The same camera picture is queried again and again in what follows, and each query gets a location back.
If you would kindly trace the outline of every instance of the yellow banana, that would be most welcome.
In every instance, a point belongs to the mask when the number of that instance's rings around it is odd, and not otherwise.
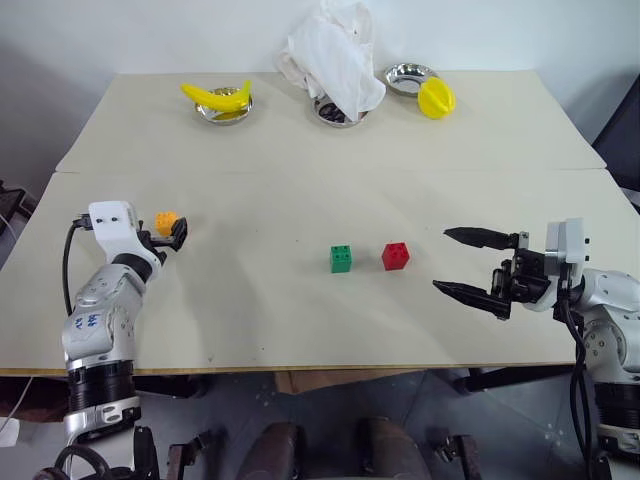
[[[180,88],[184,94],[198,105],[218,110],[220,112],[236,112],[249,104],[251,81],[244,82],[244,86],[231,95],[216,95],[206,90],[183,83]]]

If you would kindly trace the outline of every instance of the white wall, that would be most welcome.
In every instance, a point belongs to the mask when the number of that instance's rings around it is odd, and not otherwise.
[[[274,70],[316,3],[0,2],[0,178],[39,195],[114,73]],[[589,141],[640,70],[640,0],[365,3],[378,68],[534,68]]]

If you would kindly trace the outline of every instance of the white plastic bag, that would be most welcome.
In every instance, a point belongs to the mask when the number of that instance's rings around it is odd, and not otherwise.
[[[350,119],[376,108],[385,86],[373,74],[373,24],[362,3],[323,0],[288,37],[278,69],[311,98],[327,94]]]

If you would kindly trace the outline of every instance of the red cube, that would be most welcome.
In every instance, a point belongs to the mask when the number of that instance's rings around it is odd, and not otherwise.
[[[409,261],[409,249],[403,243],[387,243],[382,252],[385,270],[402,270]]]

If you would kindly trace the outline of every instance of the yellow fruit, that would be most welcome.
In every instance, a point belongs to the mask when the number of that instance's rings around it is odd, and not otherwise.
[[[244,86],[231,95],[216,95],[215,93],[207,92],[203,88],[186,83],[182,84],[180,88],[187,97],[198,105],[220,112],[236,112],[249,104],[251,81],[244,82]]]
[[[449,115],[456,108],[453,90],[438,77],[429,77],[420,86],[418,106],[427,117],[438,119]]]

